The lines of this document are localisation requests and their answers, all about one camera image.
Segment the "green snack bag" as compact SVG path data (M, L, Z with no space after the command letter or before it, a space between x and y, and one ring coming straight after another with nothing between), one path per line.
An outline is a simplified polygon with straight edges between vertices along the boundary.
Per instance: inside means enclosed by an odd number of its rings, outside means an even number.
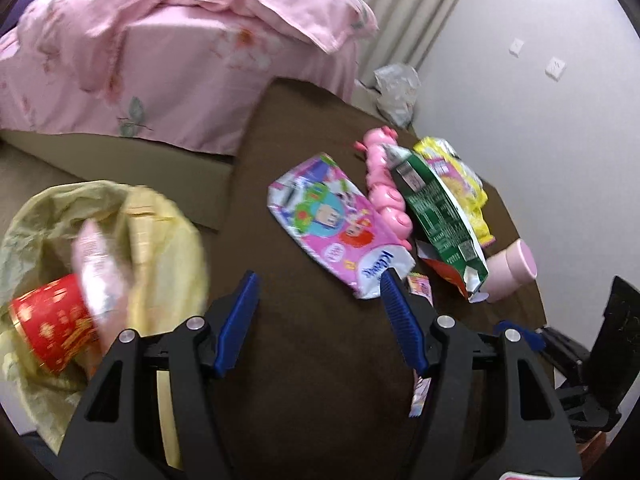
M436 165L418 153L397 145L384 146L386 165L404 199L418 237L431 250L426 263L459 289L471 302L486 298L482 287L489 276L469 218L439 177Z

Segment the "pink cartoon tissue pack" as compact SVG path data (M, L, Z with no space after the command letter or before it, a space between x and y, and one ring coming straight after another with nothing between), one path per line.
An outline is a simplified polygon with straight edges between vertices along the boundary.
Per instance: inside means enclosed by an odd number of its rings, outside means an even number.
M404 278L416 265L392 228L326 153L273 181L267 206L303 251L359 299L380 296L386 270Z

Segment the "yellow purple chip bag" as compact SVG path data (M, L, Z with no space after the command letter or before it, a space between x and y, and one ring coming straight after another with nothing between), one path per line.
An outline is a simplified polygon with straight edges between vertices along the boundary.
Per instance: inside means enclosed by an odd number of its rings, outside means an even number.
M426 136L414 147L459 203L480 242L487 247L495 241L483 216L488 196L480 177L462 162L454 148L445 140Z

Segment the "red gold paper cup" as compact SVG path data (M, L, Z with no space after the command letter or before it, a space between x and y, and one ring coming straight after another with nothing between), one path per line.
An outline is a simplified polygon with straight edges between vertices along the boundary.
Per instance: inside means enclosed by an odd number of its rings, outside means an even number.
M96 340L96 328L75 274L13 299L9 314L27 348L55 375L61 374L82 348Z

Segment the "small pink candy wrapper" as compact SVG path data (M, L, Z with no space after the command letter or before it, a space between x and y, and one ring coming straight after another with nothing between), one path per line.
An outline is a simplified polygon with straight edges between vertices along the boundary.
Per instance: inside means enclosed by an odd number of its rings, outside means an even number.
M430 390L431 378L422 378L413 373L414 385L410 406L410 417L419 417L422 414L428 390Z

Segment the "yellow plastic trash bag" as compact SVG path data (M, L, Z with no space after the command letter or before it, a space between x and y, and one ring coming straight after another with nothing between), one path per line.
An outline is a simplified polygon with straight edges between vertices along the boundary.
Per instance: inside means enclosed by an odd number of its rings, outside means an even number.
M18 211L1 242L1 373L49 451L119 333L173 330L208 288L200 233L150 188L59 185Z

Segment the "pink plastic cup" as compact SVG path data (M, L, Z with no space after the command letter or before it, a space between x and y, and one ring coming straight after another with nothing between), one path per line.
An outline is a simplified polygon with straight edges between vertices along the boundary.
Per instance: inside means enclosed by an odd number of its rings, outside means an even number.
M487 260L488 277L480 291L488 302L512 295L520 287L536 280L538 270L528 245L519 238Z

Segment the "pink caterpillar toy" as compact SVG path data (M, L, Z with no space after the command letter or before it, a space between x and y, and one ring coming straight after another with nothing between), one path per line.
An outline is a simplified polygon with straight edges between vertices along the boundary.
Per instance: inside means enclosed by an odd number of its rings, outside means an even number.
M354 143L354 149L364 154L368 199L380 214L386 226L397 236L407 250L412 246L409 237L412 222L406 213L406 203L387 168L386 145L397 145L398 133L389 126L373 128Z

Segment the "white plastic bag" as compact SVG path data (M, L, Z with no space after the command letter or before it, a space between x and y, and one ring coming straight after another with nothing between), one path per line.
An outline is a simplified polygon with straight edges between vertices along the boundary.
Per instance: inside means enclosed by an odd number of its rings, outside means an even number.
M413 120L414 107L421 88L416 70L407 64L390 64L374 71L378 90L376 108L395 127L406 128Z

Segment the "pink floral bed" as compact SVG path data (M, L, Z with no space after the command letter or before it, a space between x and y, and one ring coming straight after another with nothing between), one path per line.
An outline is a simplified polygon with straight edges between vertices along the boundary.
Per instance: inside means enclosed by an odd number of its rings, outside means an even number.
M34 0L1 39L1 125L234 154L273 79L349 99L364 0Z

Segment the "white wall switch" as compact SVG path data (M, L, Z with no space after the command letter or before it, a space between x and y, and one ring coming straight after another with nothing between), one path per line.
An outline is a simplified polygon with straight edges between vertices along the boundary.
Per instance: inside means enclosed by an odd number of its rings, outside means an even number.
M510 44L509 52L518 58L520 56L522 47L524 46L524 41L518 38L514 38L512 44Z

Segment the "white wall socket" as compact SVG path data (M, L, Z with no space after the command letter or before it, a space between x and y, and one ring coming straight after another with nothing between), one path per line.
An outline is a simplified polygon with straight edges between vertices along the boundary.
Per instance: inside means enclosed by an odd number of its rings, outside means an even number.
M546 68L544 69L544 73L554 81L559 81L564 74L566 69L566 63L559 58L552 58Z

